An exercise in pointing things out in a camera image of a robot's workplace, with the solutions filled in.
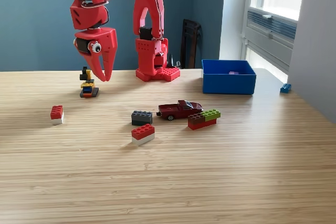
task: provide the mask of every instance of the wall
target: wall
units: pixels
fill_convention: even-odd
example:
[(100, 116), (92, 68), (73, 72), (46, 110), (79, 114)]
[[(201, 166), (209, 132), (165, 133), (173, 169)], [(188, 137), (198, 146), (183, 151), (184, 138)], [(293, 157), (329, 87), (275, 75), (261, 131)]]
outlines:
[(219, 58), (240, 60), (246, 0), (224, 0)]
[(336, 0), (302, 0), (289, 69), (293, 89), (336, 123)]
[[(0, 71), (79, 70), (86, 66), (72, 42), (75, 30), (69, 7), (72, 0), (2, 0)], [(192, 0), (164, 0), (165, 37), (179, 58), (182, 22), (192, 18)], [(138, 58), (133, 34), (134, 0), (111, 0), (110, 22), (117, 30), (114, 69), (135, 69)]]
[(193, 20), (202, 25), (203, 39), (197, 49), (196, 68), (203, 59), (218, 59), (221, 43), (223, 0), (194, 0)]

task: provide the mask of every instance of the toy car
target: toy car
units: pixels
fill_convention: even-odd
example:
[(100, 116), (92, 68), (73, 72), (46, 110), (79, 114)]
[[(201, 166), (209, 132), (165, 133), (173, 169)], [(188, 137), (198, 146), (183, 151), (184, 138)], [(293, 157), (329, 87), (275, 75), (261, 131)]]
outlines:
[(179, 100), (177, 104), (160, 105), (156, 115), (172, 121), (175, 118), (187, 118), (202, 111), (203, 108), (199, 103)]

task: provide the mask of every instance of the stacked lego bricks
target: stacked lego bricks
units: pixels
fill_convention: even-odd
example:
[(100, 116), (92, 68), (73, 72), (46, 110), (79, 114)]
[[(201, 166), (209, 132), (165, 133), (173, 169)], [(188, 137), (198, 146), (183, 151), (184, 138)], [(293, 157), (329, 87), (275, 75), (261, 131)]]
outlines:
[(63, 106), (53, 106), (50, 113), (51, 123), (53, 125), (62, 124), (64, 119)]
[(94, 80), (91, 79), (91, 70), (87, 67), (83, 67), (82, 74), (79, 76), (81, 81), (85, 81), (80, 87), (82, 91), (80, 92), (81, 98), (96, 97), (99, 88), (96, 88)]
[(132, 125), (143, 126), (146, 124), (153, 124), (152, 112), (134, 111), (132, 113)]
[(146, 124), (132, 130), (132, 143), (139, 146), (155, 138), (155, 128)]
[(209, 110), (202, 113), (190, 115), (188, 117), (188, 127), (194, 131), (203, 127), (216, 124), (218, 118), (220, 118), (220, 112), (218, 110)]

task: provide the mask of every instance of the green lego brick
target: green lego brick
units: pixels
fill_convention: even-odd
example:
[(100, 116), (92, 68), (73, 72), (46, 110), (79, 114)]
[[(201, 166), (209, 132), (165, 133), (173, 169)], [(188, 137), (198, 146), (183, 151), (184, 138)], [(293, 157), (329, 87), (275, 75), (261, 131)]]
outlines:
[(205, 122), (208, 122), (208, 121), (211, 121), (213, 119), (220, 118), (220, 111), (219, 110), (203, 111), (202, 115), (205, 116)]

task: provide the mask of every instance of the window blind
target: window blind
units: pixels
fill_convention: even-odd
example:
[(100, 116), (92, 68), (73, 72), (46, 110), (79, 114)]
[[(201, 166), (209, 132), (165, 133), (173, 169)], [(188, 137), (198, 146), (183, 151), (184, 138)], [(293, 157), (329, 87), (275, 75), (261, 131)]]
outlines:
[(264, 17), (263, 14), (249, 10), (247, 12), (247, 19), (250, 22), (256, 23), (259, 26), (263, 26), (274, 33), (281, 34), (287, 38), (295, 39), (295, 33), (297, 29), (297, 24), (282, 20), (277, 17)]

